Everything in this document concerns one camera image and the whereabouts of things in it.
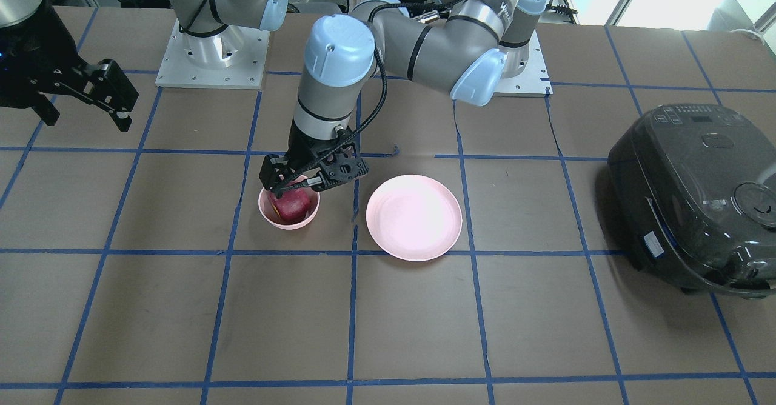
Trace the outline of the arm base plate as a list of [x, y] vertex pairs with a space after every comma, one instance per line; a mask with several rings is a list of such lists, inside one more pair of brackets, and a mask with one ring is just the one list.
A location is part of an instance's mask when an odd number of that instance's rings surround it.
[[261, 90], [272, 32], [230, 25], [200, 38], [175, 22], [159, 65], [158, 87]]
[[494, 96], [552, 96], [552, 84], [537, 32], [519, 48], [499, 46], [507, 53], [507, 65]]

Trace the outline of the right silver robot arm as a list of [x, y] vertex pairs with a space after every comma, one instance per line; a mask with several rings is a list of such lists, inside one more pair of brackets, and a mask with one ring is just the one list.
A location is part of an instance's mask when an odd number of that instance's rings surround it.
[[[240, 51], [238, 27], [278, 30], [288, 0], [169, 0], [178, 32], [192, 47], [192, 62], [226, 68]], [[95, 64], [76, 44], [49, 0], [2, 0], [2, 106], [32, 109], [48, 126], [58, 109], [49, 95], [74, 96], [105, 110], [119, 131], [131, 124], [138, 91], [113, 59]]]

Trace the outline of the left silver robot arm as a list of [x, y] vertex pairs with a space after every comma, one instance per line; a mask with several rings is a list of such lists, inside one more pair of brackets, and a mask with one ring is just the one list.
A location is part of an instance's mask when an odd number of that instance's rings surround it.
[[389, 73], [481, 107], [502, 79], [518, 76], [549, 0], [366, 0], [347, 15], [317, 20], [303, 71], [288, 151], [264, 157], [259, 178], [277, 198], [361, 178], [356, 140], [383, 107]]

